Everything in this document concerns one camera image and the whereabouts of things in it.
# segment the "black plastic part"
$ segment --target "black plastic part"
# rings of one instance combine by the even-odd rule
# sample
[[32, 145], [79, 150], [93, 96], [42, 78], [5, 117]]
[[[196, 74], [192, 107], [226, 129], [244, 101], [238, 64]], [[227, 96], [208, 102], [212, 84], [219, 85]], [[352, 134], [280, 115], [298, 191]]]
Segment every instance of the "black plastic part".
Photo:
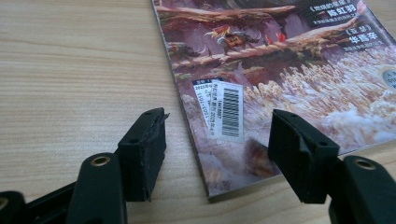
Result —
[[57, 224], [66, 220], [75, 183], [66, 185], [26, 205], [29, 218], [35, 224]]
[[120, 140], [116, 154], [120, 158], [122, 184], [127, 202], [151, 200], [166, 149], [163, 108], [142, 114]]
[[303, 203], [325, 203], [339, 146], [301, 117], [274, 110], [268, 155]]
[[25, 201], [23, 195], [17, 191], [0, 192], [0, 223], [25, 223]]
[[116, 155], [100, 153], [82, 163], [65, 223], [126, 223], [120, 162]]
[[344, 158], [346, 196], [357, 223], [396, 223], [396, 183], [379, 163]]

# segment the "book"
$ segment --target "book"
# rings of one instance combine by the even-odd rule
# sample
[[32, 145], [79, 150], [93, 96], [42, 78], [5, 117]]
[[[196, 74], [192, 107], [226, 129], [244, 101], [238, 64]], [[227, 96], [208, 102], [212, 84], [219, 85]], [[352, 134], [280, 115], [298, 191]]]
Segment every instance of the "book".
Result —
[[340, 154], [396, 138], [395, 40], [364, 1], [152, 2], [209, 198], [280, 175], [275, 108]]

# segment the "barcode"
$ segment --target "barcode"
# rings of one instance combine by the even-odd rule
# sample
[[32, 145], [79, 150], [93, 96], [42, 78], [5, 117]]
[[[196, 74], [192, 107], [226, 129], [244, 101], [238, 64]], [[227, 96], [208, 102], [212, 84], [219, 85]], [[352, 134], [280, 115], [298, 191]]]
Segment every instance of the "barcode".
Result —
[[221, 133], [239, 136], [239, 91], [224, 89]]
[[244, 87], [213, 81], [210, 101], [209, 137], [244, 142]]

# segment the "barcode sticker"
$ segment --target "barcode sticker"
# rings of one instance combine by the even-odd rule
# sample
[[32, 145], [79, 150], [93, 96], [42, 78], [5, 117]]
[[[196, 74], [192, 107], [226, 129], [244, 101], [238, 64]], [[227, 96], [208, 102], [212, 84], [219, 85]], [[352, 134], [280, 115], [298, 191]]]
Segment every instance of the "barcode sticker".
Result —
[[195, 80], [192, 82], [194, 86], [195, 94], [197, 95], [199, 106], [201, 107], [206, 126], [209, 127], [209, 114], [210, 114], [210, 98], [212, 97], [212, 81], [220, 80], [221, 77], [207, 78]]
[[214, 80], [210, 100], [209, 137], [244, 142], [243, 86]]

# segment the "wood grain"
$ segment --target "wood grain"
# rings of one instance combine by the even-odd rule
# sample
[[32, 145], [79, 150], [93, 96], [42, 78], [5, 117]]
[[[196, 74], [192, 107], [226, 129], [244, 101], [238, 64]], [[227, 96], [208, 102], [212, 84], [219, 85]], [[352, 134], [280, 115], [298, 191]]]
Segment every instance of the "wood grain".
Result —
[[[367, 2], [396, 35], [396, 2]], [[0, 191], [32, 201], [75, 181], [159, 106], [166, 158], [152, 203], [128, 203], [130, 223], [330, 223], [327, 204], [301, 204], [283, 177], [208, 201], [150, 1], [0, 2]], [[359, 154], [396, 177], [394, 143]]]

